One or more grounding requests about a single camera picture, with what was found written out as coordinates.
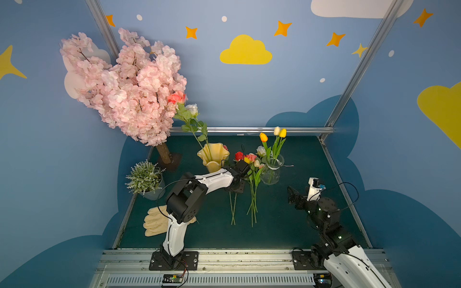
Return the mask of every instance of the gray flower pot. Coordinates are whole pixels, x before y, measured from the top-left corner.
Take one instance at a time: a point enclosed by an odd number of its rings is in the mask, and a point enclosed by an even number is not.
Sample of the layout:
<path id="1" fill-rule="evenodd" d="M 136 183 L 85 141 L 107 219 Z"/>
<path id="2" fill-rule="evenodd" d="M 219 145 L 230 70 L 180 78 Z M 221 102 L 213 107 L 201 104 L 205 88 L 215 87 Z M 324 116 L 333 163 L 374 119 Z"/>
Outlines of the gray flower pot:
<path id="1" fill-rule="evenodd" d="M 163 176 L 162 176 L 162 181 L 160 181 L 160 185 L 157 189 L 146 192 L 146 193 L 141 193 L 141 195 L 149 200 L 157 200 L 159 198 L 162 198 L 163 194 L 165 194 L 165 181 L 163 181 Z"/>

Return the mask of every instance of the dark green table surface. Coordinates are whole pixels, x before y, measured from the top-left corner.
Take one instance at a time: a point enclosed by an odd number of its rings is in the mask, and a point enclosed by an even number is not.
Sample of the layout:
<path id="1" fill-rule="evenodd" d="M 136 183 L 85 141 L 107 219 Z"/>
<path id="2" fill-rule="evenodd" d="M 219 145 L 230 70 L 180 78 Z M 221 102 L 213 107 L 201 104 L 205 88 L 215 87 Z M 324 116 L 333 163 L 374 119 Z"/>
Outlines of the dark green table surface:
<path id="1" fill-rule="evenodd" d="M 268 143 L 273 143 L 274 136 L 269 137 Z M 210 136 L 210 143 L 221 142 L 229 148 L 229 160 L 234 154 L 242 150 L 244 153 L 256 153 L 261 144 L 257 136 Z M 174 173 L 164 172 L 165 182 L 170 183 L 190 171 L 195 175 L 208 173 L 202 160 L 196 155 L 200 146 L 193 136 L 171 136 L 167 145 L 170 152 L 183 154 L 178 170 Z M 258 187 L 257 223 L 251 227 L 250 215 L 246 215 L 250 205 L 250 190 L 248 184 L 245 192 L 237 196 L 235 211 L 236 225 L 231 225 L 231 207 L 229 193 L 223 189 L 207 195 L 200 212 L 198 222 L 190 224 L 184 239 L 186 248 L 309 248 L 319 241 L 316 230 L 307 222 L 305 211 L 296 210 L 287 202 L 287 186 L 290 185 L 300 192 L 304 192 L 309 177 L 320 178 L 327 188 L 325 197 L 337 202 L 338 207 L 345 207 L 346 201 L 337 187 L 336 179 L 328 164 L 322 147 L 315 136 L 289 136 L 282 148 L 281 154 L 285 158 L 279 183 L 265 185 L 261 182 Z M 155 162 L 158 158 L 157 149 L 151 157 Z M 165 204 L 165 196 L 159 200 Z M 165 233 L 146 237 L 142 224 L 147 211 L 156 207 L 155 201 L 150 201 L 138 195 L 133 206 L 130 218 L 126 225 L 119 248 L 158 248 L 165 240 Z M 352 233 L 356 241 L 366 247 L 363 235 L 359 231 L 349 209 L 341 214 L 342 225 Z"/>

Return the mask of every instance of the tree trunk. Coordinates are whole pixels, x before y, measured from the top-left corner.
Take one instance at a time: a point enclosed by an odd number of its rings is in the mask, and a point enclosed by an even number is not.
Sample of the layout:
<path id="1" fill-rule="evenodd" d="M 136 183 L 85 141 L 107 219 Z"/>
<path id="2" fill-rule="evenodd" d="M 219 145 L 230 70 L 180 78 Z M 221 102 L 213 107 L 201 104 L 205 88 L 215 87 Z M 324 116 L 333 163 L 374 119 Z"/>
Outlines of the tree trunk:
<path id="1" fill-rule="evenodd" d="M 171 163 L 170 150 L 168 150 L 166 143 L 162 143 L 160 145 L 157 145 L 156 147 L 157 147 L 157 150 L 159 151 L 160 158 L 162 158 L 163 163 L 165 164 Z"/>

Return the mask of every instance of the tree base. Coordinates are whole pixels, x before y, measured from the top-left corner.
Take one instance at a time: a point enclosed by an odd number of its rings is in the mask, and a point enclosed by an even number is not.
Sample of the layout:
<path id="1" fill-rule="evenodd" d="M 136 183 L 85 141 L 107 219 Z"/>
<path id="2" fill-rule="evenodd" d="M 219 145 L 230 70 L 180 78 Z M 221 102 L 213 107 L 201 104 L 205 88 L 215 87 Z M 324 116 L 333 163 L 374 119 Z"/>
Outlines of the tree base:
<path id="1" fill-rule="evenodd" d="M 160 168 L 166 169 L 170 172 L 175 172 L 179 164 L 181 163 L 182 157 L 183 155 L 180 153 L 170 153 L 170 163 L 164 163 L 161 156 L 159 156 L 159 158 L 157 159 L 157 163 L 159 164 Z"/>

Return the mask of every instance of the yellow star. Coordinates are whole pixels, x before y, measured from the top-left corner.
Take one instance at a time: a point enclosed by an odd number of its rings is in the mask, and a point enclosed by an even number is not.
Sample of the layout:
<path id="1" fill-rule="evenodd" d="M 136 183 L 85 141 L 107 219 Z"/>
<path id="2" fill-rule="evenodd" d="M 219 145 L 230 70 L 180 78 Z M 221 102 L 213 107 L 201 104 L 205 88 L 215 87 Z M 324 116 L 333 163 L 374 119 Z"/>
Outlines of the yellow star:
<path id="1" fill-rule="evenodd" d="M 421 13 L 421 16 L 419 16 L 418 19 L 416 19 L 416 21 L 414 21 L 413 23 L 417 23 L 420 25 L 420 27 L 423 27 L 424 22 L 426 22 L 426 20 L 432 15 L 434 15 L 434 13 L 427 13 L 426 9 L 424 9 Z"/>
<path id="2" fill-rule="evenodd" d="M 107 21 L 109 22 L 109 25 L 115 27 L 114 21 L 112 20 L 113 15 L 106 15 Z"/>
<path id="3" fill-rule="evenodd" d="M 194 38 L 197 39 L 197 36 L 195 36 L 195 33 L 197 32 L 198 28 L 191 29 L 189 27 L 186 27 L 187 29 L 187 36 L 186 38 Z"/>
<path id="4" fill-rule="evenodd" d="M 23 73 L 16 69 L 13 64 L 11 64 L 11 53 L 13 52 L 13 46 L 10 45 L 1 55 L 0 55 L 0 79 L 6 74 L 14 74 L 22 78 L 27 78 Z"/>
<path id="5" fill-rule="evenodd" d="M 287 32 L 288 32 L 288 28 L 290 27 L 291 23 L 288 23 L 288 24 L 283 24 L 282 22 L 278 22 L 278 29 L 277 29 L 277 32 L 275 32 L 274 36 L 277 36 L 277 35 L 283 35 L 283 36 L 287 36 Z"/>
<path id="6" fill-rule="evenodd" d="M 333 32 L 333 36 L 331 37 L 331 40 L 330 42 L 328 42 L 327 46 L 335 45 L 336 47 L 338 47 L 339 42 L 344 36 L 346 36 L 346 34 L 337 35 L 335 32 Z"/>
<path id="7" fill-rule="evenodd" d="M 355 51 L 355 52 L 352 53 L 352 54 L 358 54 L 358 55 L 359 55 L 359 58 L 362 58 L 362 53 L 363 53 L 363 51 L 365 51 L 365 50 L 367 50 L 367 49 L 368 49 L 368 47 L 365 47 L 365 48 L 364 48 L 364 47 L 362 47 L 362 43 L 360 43 L 359 49 L 357 49 L 357 51 Z"/>

